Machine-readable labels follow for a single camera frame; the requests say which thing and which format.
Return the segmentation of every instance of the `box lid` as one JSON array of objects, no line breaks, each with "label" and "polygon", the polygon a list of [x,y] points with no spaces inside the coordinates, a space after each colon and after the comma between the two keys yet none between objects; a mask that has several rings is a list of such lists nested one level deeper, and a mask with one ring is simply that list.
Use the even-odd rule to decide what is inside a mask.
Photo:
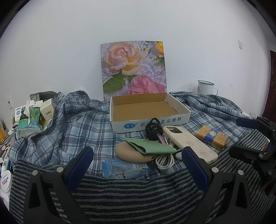
[{"label": "box lid", "polygon": [[104,99],[167,92],[163,42],[125,41],[101,45]]},{"label": "box lid", "polygon": [[52,104],[52,99],[48,99],[47,101],[45,101],[41,104],[40,110],[43,110],[45,107],[47,107],[51,104]]}]

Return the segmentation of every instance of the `green leaf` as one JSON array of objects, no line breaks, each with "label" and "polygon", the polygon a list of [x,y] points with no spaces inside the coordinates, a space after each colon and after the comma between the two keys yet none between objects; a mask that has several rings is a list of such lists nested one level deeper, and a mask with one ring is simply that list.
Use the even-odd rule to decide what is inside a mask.
[{"label": "green leaf", "polygon": [[111,79],[107,80],[103,85],[104,93],[114,93],[123,88],[126,85],[125,76],[119,72],[113,75]]},{"label": "green leaf", "polygon": [[163,67],[165,68],[165,58],[164,58],[164,57],[161,58],[161,63],[162,63],[162,65],[163,65]]},{"label": "green leaf", "polygon": [[121,80],[125,78],[125,76],[122,74],[121,71],[118,74],[113,75],[112,77],[115,78],[116,80]]},{"label": "green leaf", "polygon": [[128,82],[131,82],[132,78],[134,78],[135,76],[137,76],[137,75],[130,75],[130,76],[128,76]]},{"label": "green leaf", "polygon": [[161,59],[160,58],[154,58],[152,59],[152,62],[156,62],[156,61],[160,61]]},{"label": "green leaf", "polygon": [[157,61],[157,62],[155,62],[153,65],[154,65],[154,66],[159,66],[159,65],[161,65],[161,64],[162,64],[161,61]]}]

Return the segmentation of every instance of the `blue gripper pad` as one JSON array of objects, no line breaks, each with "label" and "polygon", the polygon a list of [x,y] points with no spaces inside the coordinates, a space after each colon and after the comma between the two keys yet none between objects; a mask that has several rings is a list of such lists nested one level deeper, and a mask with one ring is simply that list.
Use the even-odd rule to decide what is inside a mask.
[{"label": "blue gripper pad", "polygon": [[182,149],[181,156],[198,189],[206,192],[208,190],[208,177],[197,160],[187,148]]},{"label": "blue gripper pad", "polygon": [[247,127],[247,128],[252,128],[252,129],[259,128],[259,123],[256,119],[237,118],[236,124],[237,124],[237,126],[240,126],[240,127]]},{"label": "blue gripper pad", "polygon": [[86,151],[81,156],[81,158],[76,162],[75,166],[72,168],[71,172],[67,176],[67,189],[72,192],[79,186],[84,174],[86,173],[88,167],[90,166],[94,151],[91,147],[86,146],[83,150]]},{"label": "blue gripper pad", "polygon": [[271,142],[269,142],[268,149],[270,149],[273,146]]}]

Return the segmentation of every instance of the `white round lid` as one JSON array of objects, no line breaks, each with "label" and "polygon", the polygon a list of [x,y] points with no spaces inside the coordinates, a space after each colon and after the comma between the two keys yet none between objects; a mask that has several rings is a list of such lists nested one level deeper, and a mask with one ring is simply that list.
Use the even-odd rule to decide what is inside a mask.
[{"label": "white round lid", "polygon": [[5,193],[10,191],[12,185],[12,174],[9,170],[6,170],[1,178],[1,190]]}]

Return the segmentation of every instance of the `orange rose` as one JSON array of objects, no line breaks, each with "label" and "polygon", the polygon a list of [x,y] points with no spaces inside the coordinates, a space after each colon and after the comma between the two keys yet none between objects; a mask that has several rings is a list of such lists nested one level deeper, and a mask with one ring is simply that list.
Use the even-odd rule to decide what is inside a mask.
[{"label": "orange rose", "polygon": [[155,44],[157,53],[159,54],[159,57],[162,58],[164,57],[164,48],[163,48],[163,42],[162,41],[157,41]]},{"label": "orange rose", "polygon": [[127,42],[110,44],[109,51],[103,56],[104,67],[116,74],[122,72],[125,76],[134,75],[140,68],[147,54],[139,51],[138,46]]}]

